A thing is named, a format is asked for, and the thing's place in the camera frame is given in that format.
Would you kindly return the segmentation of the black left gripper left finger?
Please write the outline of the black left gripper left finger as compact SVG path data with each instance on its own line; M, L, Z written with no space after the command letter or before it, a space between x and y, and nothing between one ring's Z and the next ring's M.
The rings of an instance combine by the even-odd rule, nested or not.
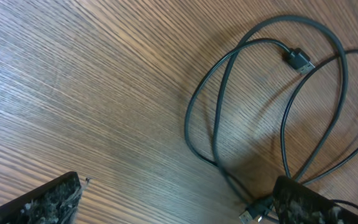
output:
M74 171L0 206L0 224L74 223L83 186Z

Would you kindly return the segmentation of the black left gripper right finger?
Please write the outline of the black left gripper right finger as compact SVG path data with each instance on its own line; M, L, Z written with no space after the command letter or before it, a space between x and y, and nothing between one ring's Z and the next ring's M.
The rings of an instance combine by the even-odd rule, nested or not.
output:
M286 176L273 188L280 224L358 224L358 215Z

